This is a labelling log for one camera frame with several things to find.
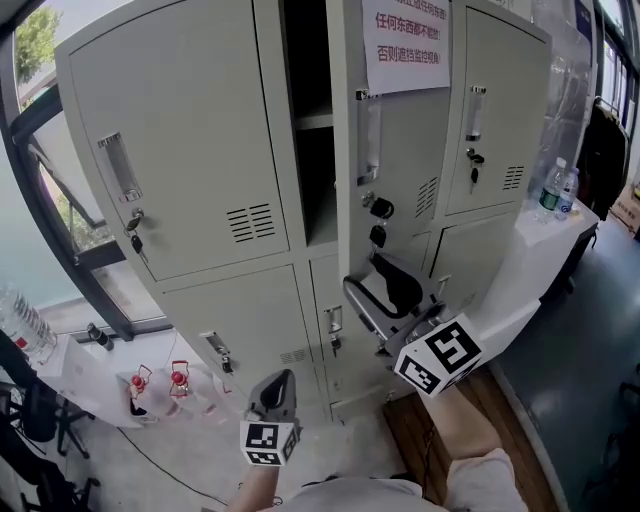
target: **black cable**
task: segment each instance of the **black cable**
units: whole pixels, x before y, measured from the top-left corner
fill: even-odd
[[[425,499],[425,500],[428,499],[427,485],[428,485],[429,473],[431,471],[431,443],[433,442],[433,436],[435,434],[433,429],[434,427],[432,426],[429,430],[427,430],[422,434],[422,441],[425,444],[425,450],[424,450],[425,463],[424,463],[424,477],[422,481],[422,499]]]
[[[124,438],[131,443],[131,446],[133,446],[138,451],[138,453],[140,453],[140,455],[142,455],[145,459],[147,459],[151,464],[153,464],[156,468],[158,468],[160,471],[162,471],[165,475],[167,475],[168,477],[172,478],[173,480],[178,482],[180,485],[183,485],[184,487],[186,487],[190,491],[195,492],[196,494],[199,494],[200,496],[204,496],[205,498],[209,498],[209,499],[212,499],[213,501],[217,501],[218,503],[220,503],[221,505],[224,505],[225,507],[228,506],[228,504],[225,503],[224,501],[222,501],[220,498],[216,498],[215,496],[211,496],[210,494],[207,494],[206,492],[200,492],[197,489],[194,489],[190,485],[185,484],[179,478],[176,478],[175,476],[173,476],[166,469],[160,467],[153,460],[151,460],[151,458],[146,453],[144,453],[140,448],[138,448],[138,445],[136,443],[134,443],[131,439],[129,439],[129,436],[127,434],[125,434],[124,431],[120,427],[116,427],[116,428],[120,431],[120,433],[124,436]]]

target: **glass window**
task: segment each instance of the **glass window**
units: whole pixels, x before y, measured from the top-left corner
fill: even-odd
[[[624,117],[624,111],[626,108],[627,101],[627,69],[620,62],[620,69],[618,70],[618,99],[619,99],[619,108],[618,112],[620,113],[619,119],[622,121]]]
[[[616,53],[609,43],[604,42],[604,66],[602,69],[602,99],[606,102],[603,105],[611,108],[615,99],[616,87]]]
[[[26,107],[55,80],[53,50],[94,20],[131,0],[46,0],[16,30],[20,105]]]
[[[93,275],[132,322],[165,316],[128,261],[94,270]]]
[[[87,325],[90,323],[101,329],[108,327],[107,322],[82,296],[48,306],[40,306],[38,312],[56,334],[86,332]]]
[[[620,7],[620,0],[598,0],[600,6],[607,13],[607,16],[616,27],[620,29],[620,33],[624,35],[624,25],[622,23],[622,8]]]
[[[76,252],[113,240],[80,166],[64,112],[40,127],[34,138],[29,150],[40,162],[40,175]]]

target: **clear bottle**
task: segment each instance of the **clear bottle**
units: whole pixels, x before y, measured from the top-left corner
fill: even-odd
[[[573,207],[573,202],[576,199],[578,187],[580,186],[579,176],[580,171],[577,167],[572,167],[569,172],[565,173],[564,185],[562,186],[558,204],[556,205],[556,219],[565,220],[569,216],[569,213],[571,213],[571,208]]]
[[[535,215],[536,220],[541,224],[546,224],[553,217],[553,212],[556,209],[558,198],[562,191],[562,185],[565,179],[564,169],[566,166],[567,162],[563,158],[558,157],[556,159],[556,165],[554,165],[549,171],[549,174],[547,174],[547,179],[544,182],[542,194],[540,194],[538,201],[538,210]]]
[[[29,357],[45,364],[58,337],[12,285],[0,285],[0,328]]]

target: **locker door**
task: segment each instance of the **locker door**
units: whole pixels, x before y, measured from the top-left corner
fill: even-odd
[[[404,249],[433,218],[449,116],[449,88],[358,100],[367,89],[362,3],[327,2],[336,149],[340,277],[360,274],[378,220],[363,207],[368,192],[393,203],[385,252]],[[377,167],[375,179],[372,166]]]
[[[121,244],[144,212],[137,232],[156,280],[288,250],[250,0],[155,9],[70,63],[61,87],[82,116],[76,147],[91,146],[83,167],[109,190]]]
[[[527,188],[547,104],[551,45],[466,8],[466,87],[462,131],[447,214],[519,201]],[[470,106],[485,88],[480,139],[467,140]],[[484,157],[473,164],[467,151]],[[473,167],[478,182],[471,186]]]
[[[500,269],[517,213],[447,228],[442,232],[431,278],[455,311],[482,303]]]
[[[230,351],[231,378],[243,393],[248,395],[269,374],[290,368],[296,377],[298,403],[319,403],[291,266],[168,292],[165,300],[180,334],[189,344],[206,347],[220,364],[220,357],[202,336],[217,334]]]
[[[383,361],[375,356],[378,338],[370,333],[347,303],[338,282],[338,257],[327,256],[311,262],[313,288],[318,308],[318,323],[323,346],[329,400],[337,402],[363,393],[393,379]],[[342,347],[331,348],[329,318],[326,310],[339,307],[342,331],[339,338]]]

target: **open locker compartment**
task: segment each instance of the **open locker compartment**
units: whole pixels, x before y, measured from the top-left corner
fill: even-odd
[[[333,128],[296,133],[298,179],[307,245],[338,239]]]
[[[331,70],[325,0],[283,0],[296,129],[331,126]]]
[[[284,47],[307,245],[338,239],[325,0],[283,0]]]

